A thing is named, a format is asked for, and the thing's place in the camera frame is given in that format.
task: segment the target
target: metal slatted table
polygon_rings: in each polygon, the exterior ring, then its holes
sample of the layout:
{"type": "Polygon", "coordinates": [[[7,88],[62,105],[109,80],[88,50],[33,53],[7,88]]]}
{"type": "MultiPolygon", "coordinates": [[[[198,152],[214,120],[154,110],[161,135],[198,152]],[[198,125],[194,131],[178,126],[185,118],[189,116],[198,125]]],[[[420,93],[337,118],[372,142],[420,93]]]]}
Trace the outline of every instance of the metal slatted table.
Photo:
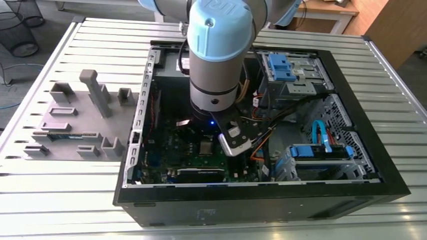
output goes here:
{"type": "Polygon", "coordinates": [[[0,236],[40,239],[413,239],[427,236],[427,114],[374,45],[357,36],[261,31],[258,46],[332,52],[412,192],[336,220],[142,228],[112,205],[118,162],[30,161],[54,82],[94,69],[109,91],[140,91],[150,40],[181,41],[176,24],[86,18],[73,22],[0,136],[0,236]]]}

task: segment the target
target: metal trash can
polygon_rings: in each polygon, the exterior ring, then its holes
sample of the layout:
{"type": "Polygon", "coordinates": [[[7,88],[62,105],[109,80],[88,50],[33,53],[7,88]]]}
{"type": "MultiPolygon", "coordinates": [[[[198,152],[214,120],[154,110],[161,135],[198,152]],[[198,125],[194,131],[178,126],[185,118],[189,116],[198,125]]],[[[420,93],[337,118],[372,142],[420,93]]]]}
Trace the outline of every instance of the metal trash can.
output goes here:
{"type": "Polygon", "coordinates": [[[21,14],[0,12],[0,44],[18,58],[28,57],[38,51],[34,36],[24,22],[21,14]]]}
{"type": "Polygon", "coordinates": [[[29,28],[45,23],[36,0],[3,0],[14,13],[24,16],[25,24],[29,28]]]}

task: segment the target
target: robot arm logo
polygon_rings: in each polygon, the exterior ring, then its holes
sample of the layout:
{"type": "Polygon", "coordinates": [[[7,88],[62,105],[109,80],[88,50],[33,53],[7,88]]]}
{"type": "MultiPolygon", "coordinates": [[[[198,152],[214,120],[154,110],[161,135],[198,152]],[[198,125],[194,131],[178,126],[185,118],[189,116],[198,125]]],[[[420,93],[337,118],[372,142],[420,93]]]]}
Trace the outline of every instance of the robot arm logo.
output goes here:
{"type": "Polygon", "coordinates": [[[232,15],[236,10],[236,3],[230,0],[205,0],[204,6],[225,15],[232,15]]]}

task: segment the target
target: blue drive bracket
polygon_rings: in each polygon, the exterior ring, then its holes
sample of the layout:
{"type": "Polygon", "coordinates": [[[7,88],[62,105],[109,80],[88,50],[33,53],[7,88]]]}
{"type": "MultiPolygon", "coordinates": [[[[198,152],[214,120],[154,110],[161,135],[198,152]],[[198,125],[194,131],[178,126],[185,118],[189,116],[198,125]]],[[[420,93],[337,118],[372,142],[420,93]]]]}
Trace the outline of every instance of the blue drive bracket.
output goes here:
{"type": "Polygon", "coordinates": [[[268,64],[272,70],[272,78],[274,81],[294,82],[296,76],[292,73],[292,64],[288,61],[286,56],[282,54],[269,54],[268,64]]]}
{"type": "Polygon", "coordinates": [[[292,146],[289,148],[289,151],[293,158],[294,157],[308,158],[314,156],[312,146],[292,146]]]}

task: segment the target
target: floor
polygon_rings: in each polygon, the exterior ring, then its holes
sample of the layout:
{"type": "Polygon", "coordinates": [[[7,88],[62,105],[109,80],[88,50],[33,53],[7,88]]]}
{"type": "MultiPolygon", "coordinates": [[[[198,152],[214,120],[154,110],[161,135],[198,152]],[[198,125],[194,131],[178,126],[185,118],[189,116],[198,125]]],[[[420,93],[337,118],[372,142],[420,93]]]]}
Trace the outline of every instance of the floor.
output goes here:
{"type": "MultiPolygon", "coordinates": [[[[0,46],[0,63],[3,67],[22,63],[42,65],[50,56],[50,52],[62,37],[73,17],[77,15],[92,18],[122,20],[154,20],[152,12],[142,7],[68,2],[65,4],[65,10],[57,11],[54,2],[52,1],[38,0],[37,4],[46,20],[41,27],[32,29],[32,33],[40,45],[40,51],[34,56],[14,58],[0,46]]],[[[7,11],[9,8],[3,1],[0,1],[0,13],[7,11]]],[[[170,18],[166,18],[165,21],[174,22],[170,18]]],[[[37,77],[38,71],[40,68],[28,66],[14,67],[5,71],[5,81],[7,82],[13,79],[13,86],[5,87],[0,84],[0,108],[20,103],[32,86],[33,80],[37,77]]],[[[420,60],[416,55],[412,55],[397,70],[397,73],[418,98],[418,101],[424,107],[427,107],[427,94],[424,94],[427,90],[427,60],[420,60]]],[[[14,110],[15,107],[0,109],[0,128],[6,126],[14,110]]]]}

